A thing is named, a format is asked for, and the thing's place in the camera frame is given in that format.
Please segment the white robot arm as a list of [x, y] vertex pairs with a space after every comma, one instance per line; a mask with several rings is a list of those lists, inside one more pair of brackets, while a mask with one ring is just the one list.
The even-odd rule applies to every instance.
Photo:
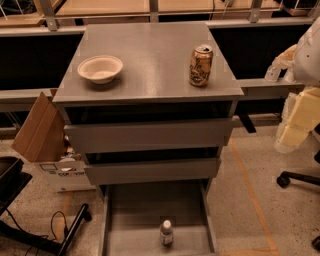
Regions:
[[294, 77], [306, 86], [320, 86], [320, 17], [297, 43], [294, 54]]

